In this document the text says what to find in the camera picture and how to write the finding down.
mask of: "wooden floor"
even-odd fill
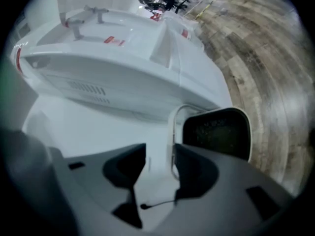
[[[210,2],[198,18],[201,39],[251,119],[250,163],[296,195],[313,164],[315,101],[314,51],[299,16],[286,0],[205,0],[188,18]]]

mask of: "black cable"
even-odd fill
[[[174,202],[175,200],[170,200],[170,201],[165,201],[165,202],[162,202],[162,203],[158,203],[156,205],[153,205],[153,206],[148,206],[146,204],[141,204],[140,207],[141,209],[143,210],[146,210],[146,209],[149,209],[149,208],[152,208],[152,207],[156,207],[156,206],[159,206],[159,205],[162,205],[162,204],[166,204],[166,203],[171,203],[171,202]]]

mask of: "wood plank flooring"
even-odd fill
[[[200,38],[224,74],[233,105],[251,119],[250,163],[296,195],[313,165],[313,46],[287,0],[205,0],[188,18],[210,2],[197,19]]]

